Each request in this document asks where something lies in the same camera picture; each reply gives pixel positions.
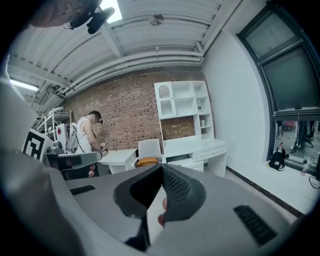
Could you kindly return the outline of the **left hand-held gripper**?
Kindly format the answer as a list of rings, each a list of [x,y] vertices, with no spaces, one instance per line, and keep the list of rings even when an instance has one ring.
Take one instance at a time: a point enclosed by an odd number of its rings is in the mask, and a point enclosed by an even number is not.
[[[34,129],[29,130],[21,151],[45,166],[59,170],[66,181],[89,178],[91,165],[95,165],[93,177],[98,177],[97,164],[103,156],[97,151],[65,153],[60,142],[54,142]]]

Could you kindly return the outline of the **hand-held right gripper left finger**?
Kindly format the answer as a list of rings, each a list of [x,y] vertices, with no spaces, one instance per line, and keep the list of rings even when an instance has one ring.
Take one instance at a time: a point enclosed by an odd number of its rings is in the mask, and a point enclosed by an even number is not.
[[[163,182],[162,165],[147,165],[141,173],[122,181],[113,192],[113,199],[124,215],[143,219]]]

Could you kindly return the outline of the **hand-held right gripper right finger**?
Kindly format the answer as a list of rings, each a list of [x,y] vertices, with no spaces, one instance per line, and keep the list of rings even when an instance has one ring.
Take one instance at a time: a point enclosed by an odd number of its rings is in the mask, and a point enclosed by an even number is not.
[[[167,199],[164,221],[184,221],[191,218],[206,200],[205,187],[181,166],[163,164],[161,168],[162,187]]]

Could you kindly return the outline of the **person's right hand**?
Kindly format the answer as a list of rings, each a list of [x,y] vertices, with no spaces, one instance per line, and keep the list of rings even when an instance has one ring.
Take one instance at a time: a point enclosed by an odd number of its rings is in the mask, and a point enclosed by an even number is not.
[[[165,213],[168,208],[168,202],[167,202],[166,197],[162,201],[162,207],[163,207],[163,213],[158,216],[157,221],[162,227],[164,227],[165,226]]]

